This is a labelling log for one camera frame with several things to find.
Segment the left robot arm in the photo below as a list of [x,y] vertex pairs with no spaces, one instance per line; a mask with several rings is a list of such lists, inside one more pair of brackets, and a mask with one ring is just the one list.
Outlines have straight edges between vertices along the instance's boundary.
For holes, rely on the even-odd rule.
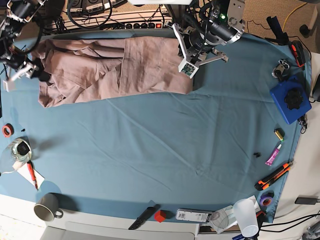
[[185,25],[167,21],[179,43],[182,61],[178,71],[193,78],[200,66],[218,60],[228,62],[226,53],[216,49],[238,41],[245,32],[243,0],[209,0],[200,6],[193,0],[182,15]]

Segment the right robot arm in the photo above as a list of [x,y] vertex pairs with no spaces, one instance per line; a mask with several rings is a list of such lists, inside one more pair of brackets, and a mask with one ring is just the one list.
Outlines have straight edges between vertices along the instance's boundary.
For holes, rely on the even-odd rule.
[[[15,80],[26,76],[38,78],[44,71],[40,59],[29,59],[28,54],[35,51],[40,43],[44,30],[44,22],[39,9],[44,6],[45,0],[10,0],[7,2],[5,15],[0,21],[0,62],[10,70],[14,70],[13,76],[5,73],[3,88],[7,91],[15,89]],[[31,20],[39,26],[39,32],[34,45],[28,50],[21,50],[14,46],[14,39],[19,37],[23,27]]]

